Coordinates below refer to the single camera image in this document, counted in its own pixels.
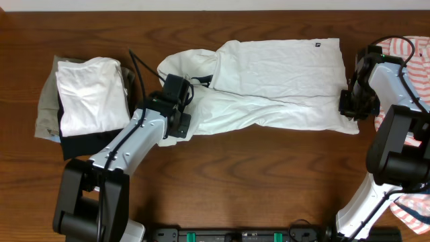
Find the folded white shirt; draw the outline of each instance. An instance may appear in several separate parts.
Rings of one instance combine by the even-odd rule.
[[[187,137],[169,137],[160,146],[252,124],[359,132],[357,122],[338,111],[340,92],[347,89],[339,39],[233,40],[216,52],[187,50],[168,56],[158,72],[195,84],[193,101],[184,111],[191,114]],[[209,87],[191,79],[208,75],[213,75]]]
[[[124,128],[130,121],[120,62],[93,58],[85,63],[59,61],[58,94],[64,137]]]

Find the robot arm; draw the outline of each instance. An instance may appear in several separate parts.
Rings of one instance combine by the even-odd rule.
[[[356,70],[349,84],[352,91],[344,90],[341,94],[339,111],[350,118],[377,116],[380,105],[388,111],[368,151],[368,174],[348,205],[336,215],[337,232],[345,237],[354,237],[361,223],[383,200],[379,210],[354,239],[368,237],[373,224],[401,195],[393,194],[385,200],[385,194],[430,180],[430,149],[427,148],[430,119],[421,112],[421,108],[428,111],[430,107],[419,98],[421,108],[414,103],[409,92],[415,97],[419,95],[406,69],[401,70],[403,80],[400,80],[401,64],[401,58],[383,55],[379,46],[368,46],[357,55]],[[407,135],[421,141],[420,147],[404,145]]]
[[[97,241],[98,208],[103,206],[102,241],[141,242],[143,225],[128,219],[130,176],[149,150],[167,136],[185,138],[191,116],[184,114],[189,82],[168,75],[162,92],[154,92],[145,104],[143,123],[124,142],[105,171],[114,147],[139,125],[143,110],[138,108],[130,123],[102,151],[88,161],[72,159],[64,169],[53,229],[66,235],[66,241]],[[98,190],[103,182],[103,204],[89,199],[83,191]]]

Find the clothing pile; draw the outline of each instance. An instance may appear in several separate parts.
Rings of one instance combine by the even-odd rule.
[[[34,136],[61,143],[64,160],[98,153],[129,123],[134,73],[111,58],[54,57]]]
[[[216,52],[168,56],[157,71],[194,84],[193,101],[184,111],[192,116],[187,137],[169,137],[161,146],[252,124],[359,132],[357,123],[338,111],[340,92],[347,89],[339,39],[233,40]]]
[[[430,105],[430,38],[420,36],[407,37],[415,47],[412,59],[407,63],[408,77],[420,98]],[[406,60],[412,53],[408,42],[391,38],[378,44],[384,54],[402,57]],[[375,129],[378,130],[385,118],[385,110],[375,118]],[[419,146],[420,141],[408,136],[406,145]],[[390,205],[391,211],[416,234],[430,231],[430,190],[421,194],[402,195]]]

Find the folded clothes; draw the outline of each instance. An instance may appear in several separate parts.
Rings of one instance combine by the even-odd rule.
[[[45,138],[54,142],[60,142],[60,129],[58,127],[58,89],[56,86],[56,75],[58,71],[58,61],[68,61],[71,63],[84,63],[85,60],[75,58],[63,58],[54,56],[51,72],[42,88],[38,103],[38,117],[36,119],[36,129],[34,136],[36,138]],[[131,89],[134,82],[134,73],[125,67],[121,68],[124,78],[124,89],[128,90],[127,102],[129,112],[134,111],[134,105],[131,102]]]
[[[120,62],[93,58],[84,63],[58,62],[56,84],[64,115],[64,137],[112,131],[127,126],[130,115]]]
[[[58,120],[61,120],[64,110],[62,108],[61,99],[58,99]],[[63,159],[66,161],[81,155],[94,155],[106,147],[113,139],[121,132],[122,129],[96,132],[92,134],[82,134],[75,136],[64,137],[61,132],[61,122],[58,122],[60,127],[60,144],[62,149]]]
[[[187,137],[169,137],[160,146],[252,124],[359,132],[356,122],[338,112],[340,92],[347,88],[338,39],[233,40],[216,52],[187,50],[168,56],[158,72],[194,84],[193,101],[185,108],[192,116]],[[209,87],[195,78],[211,75]]]

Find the wooden table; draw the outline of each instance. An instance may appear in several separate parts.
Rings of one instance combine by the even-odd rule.
[[[157,65],[228,40],[340,38],[350,76],[355,53],[376,38],[430,36],[428,11],[8,13],[0,23],[0,241],[64,241],[51,224],[65,162],[60,145],[34,138],[40,90],[52,58],[108,56],[127,49]],[[160,89],[144,72],[149,91]],[[131,181],[130,218],[184,228],[286,227],[327,222],[365,174],[372,119],[360,134],[251,126],[155,147]],[[378,225],[416,236],[389,210]]]

